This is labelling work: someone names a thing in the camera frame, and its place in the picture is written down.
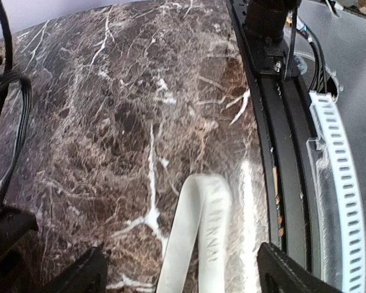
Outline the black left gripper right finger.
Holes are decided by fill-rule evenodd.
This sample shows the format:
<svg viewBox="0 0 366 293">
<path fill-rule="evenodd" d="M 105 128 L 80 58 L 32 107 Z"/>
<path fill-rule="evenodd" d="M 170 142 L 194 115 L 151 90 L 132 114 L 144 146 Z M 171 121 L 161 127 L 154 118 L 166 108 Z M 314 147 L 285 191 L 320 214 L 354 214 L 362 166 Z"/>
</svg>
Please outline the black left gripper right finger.
<svg viewBox="0 0 366 293">
<path fill-rule="evenodd" d="M 261 243 L 257 265 L 262 292 L 339 292 L 304 270 L 272 243 Z"/>
</svg>

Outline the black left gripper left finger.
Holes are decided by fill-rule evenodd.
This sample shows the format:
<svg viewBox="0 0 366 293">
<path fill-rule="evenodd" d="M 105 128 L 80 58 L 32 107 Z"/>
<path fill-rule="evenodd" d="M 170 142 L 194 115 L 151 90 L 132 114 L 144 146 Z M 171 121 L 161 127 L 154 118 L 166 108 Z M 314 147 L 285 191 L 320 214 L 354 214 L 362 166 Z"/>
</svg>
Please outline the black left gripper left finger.
<svg viewBox="0 0 366 293">
<path fill-rule="evenodd" d="M 42 292 L 105 292 L 107 256 L 103 245 L 89 248 L 60 275 L 42 287 Z"/>
</svg>

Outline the white printed ribbon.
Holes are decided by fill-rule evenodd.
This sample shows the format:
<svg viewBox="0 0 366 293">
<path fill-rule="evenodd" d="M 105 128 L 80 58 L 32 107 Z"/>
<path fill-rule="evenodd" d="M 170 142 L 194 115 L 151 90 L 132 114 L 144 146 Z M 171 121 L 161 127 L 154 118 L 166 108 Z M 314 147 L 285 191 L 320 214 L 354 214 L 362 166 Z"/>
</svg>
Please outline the white printed ribbon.
<svg viewBox="0 0 366 293">
<path fill-rule="evenodd" d="M 184 182 L 156 292 L 260 292 L 257 252 L 269 239 L 263 170 Z"/>
</svg>

